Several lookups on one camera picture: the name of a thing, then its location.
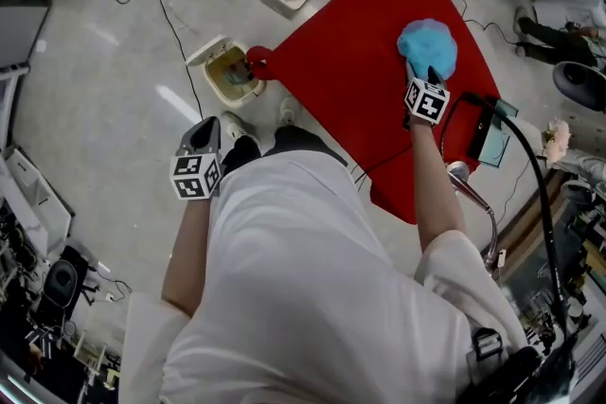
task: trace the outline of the red cloth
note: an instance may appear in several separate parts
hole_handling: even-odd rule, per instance
[[[447,83],[449,110],[463,91],[498,97],[489,68],[450,0],[331,0],[274,51],[253,47],[247,57],[256,76],[280,80],[366,170],[410,145],[410,133],[402,128],[405,59],[396,41],[406,25],[426,18],[446,24],[458,45],[456,70]],[[478,108],[459,103],[446,137],[446,160],[477,167],[466,152],[478,116]],[[440,133],[441,126],[434,129],[436,138]],[[376,167],[369,177],[371,200],[415,223],[412,150]]]

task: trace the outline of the person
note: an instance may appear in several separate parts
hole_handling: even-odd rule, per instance
[[[516,43],[515,53],[521,58],[532,58],[547,64],[573,61],[603,71],[606,66],[606,43],[599,37],[599,30],[574,23],[567,23],[566,29],[542,26],[530,18],[525,8],[519,7],[515,11],[513,30],[521,41]],[[531,43],[528,36],[544,45]]]
[[[131,296],[120,402],[452,402],[471,382],[474,328],[498,331],[509,354],[526,345],[465,236],[432,128],[411,121],[413,279],[373,233],[344,160],[298,113],[284,100],[262,157],[253,129],[222,116],[235,145],[220,195],[187,203],[161,299]]]

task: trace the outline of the white shirt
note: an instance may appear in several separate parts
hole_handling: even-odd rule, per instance
[[[434,240],[415,279],[393,267],[336,160],[259,159],[212,203],[193,318],[131,297],[120,402],[452,402],[469,384],[466,314],[509,350],[526,344],[465,235]]]

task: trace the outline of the red fabric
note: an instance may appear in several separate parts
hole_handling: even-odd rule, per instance
[[[450,0],[331,0],[276,50],[253,47],[248,60],[261,79],[280,80],[366,170],[410,144],[410,133],[402,128],[405,60],[396,41],[407,24],[425,18],[446,24],[458,45],[456,70],[447,85],[450,106],[463,91],[498,97],[489,68]],[[475,169],[477,162],[466,152],[479,109],[459,107],[446,137],[445,158],[464,160]],[[440,133],[441,125],[434,129],[436,138]],[[369,177],[371,200],[415,223],[412,150],[373,169]]]

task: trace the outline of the shoe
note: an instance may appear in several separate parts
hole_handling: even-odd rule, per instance
[[[252,138],[257,145],[260,145],[257,136],[255,135],[255,129],[250,123],[245,123],[239,116],[231,112],[224,112],[219,118],[221,127],[225,132],[234,140],[238,140],[243,136],[249,136]]]
[[[522,28],[518,24],[518,21],[523,17],[528,17],[528,11],[524,7],[519,7],[515,10],[513,14],[513,32],[515,32],[518,36],[525,36],[525,33],[522,31]]]
[[[296,119],[301,113],[301,104],[295,97],[286,97],[280,105],[280,119],[277,122],[277,127],[286,127],[288,125],[296,125]]]
[[[514,52],[515,52],[515,55],[518,58],[525,58],[526,57],[526,50],[525,50],[525,48],[524,48],[523,45],[516,45]]]

